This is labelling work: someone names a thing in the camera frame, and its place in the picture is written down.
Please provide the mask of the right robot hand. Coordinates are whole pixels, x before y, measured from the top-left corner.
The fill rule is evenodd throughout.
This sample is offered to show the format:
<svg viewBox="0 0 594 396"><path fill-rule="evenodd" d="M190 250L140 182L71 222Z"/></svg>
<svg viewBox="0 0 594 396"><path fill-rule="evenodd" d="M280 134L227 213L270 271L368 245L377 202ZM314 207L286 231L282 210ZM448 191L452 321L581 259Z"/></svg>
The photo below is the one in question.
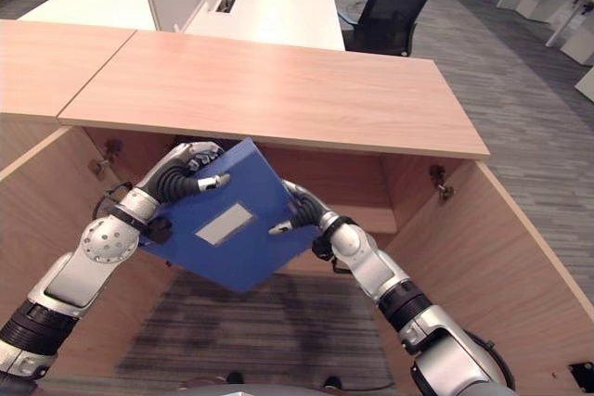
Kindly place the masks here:
<svg viewBox="0 0 594 396"><path fill-rule="evenodd" d="M338 213L328 207L315 194L301 185L283 179L282 184L293 197L294 211L289 220L278 223L268 230L269 235L280 235L291 230L313 225L326 230Z"/></svg>

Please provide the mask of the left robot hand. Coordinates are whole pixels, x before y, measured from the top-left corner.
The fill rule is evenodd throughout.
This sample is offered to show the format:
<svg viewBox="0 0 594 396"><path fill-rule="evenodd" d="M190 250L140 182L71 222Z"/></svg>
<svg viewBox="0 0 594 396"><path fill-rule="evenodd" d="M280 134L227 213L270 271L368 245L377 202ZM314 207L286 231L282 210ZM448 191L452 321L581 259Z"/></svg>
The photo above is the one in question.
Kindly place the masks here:
<svg viewBox="0 0 594 396"><path fill-rule="evenodd" d="M223 187L231 179L228 172L201 179L194 177L223 153L214 142L181 143L161 158L136 188L165 204Z"/></svg>

